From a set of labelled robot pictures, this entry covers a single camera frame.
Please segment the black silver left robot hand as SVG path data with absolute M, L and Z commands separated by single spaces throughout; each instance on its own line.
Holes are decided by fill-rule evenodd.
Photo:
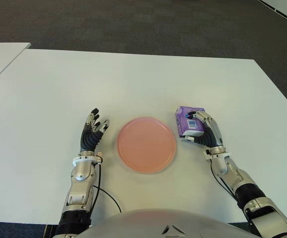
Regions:
M 100 122 L 98 121 L 99 117 L 99 110 L 97 108 L 93 109 L 87 116 L 80 139 L 81 156 L 94 155 L 97 145 L 109 128 L 110 121 L 107 119 Z

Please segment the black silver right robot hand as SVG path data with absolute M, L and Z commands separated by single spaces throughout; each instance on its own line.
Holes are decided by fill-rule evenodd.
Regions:
M 205 111 L 192 111 L 188 113 L 188 119 L 201 121 L 204 132 L 200 136 L 182 135 L 180 139 L 208 147 L 210 154 L 218 154 L 226 151 L 223 137 L 216 121 Z

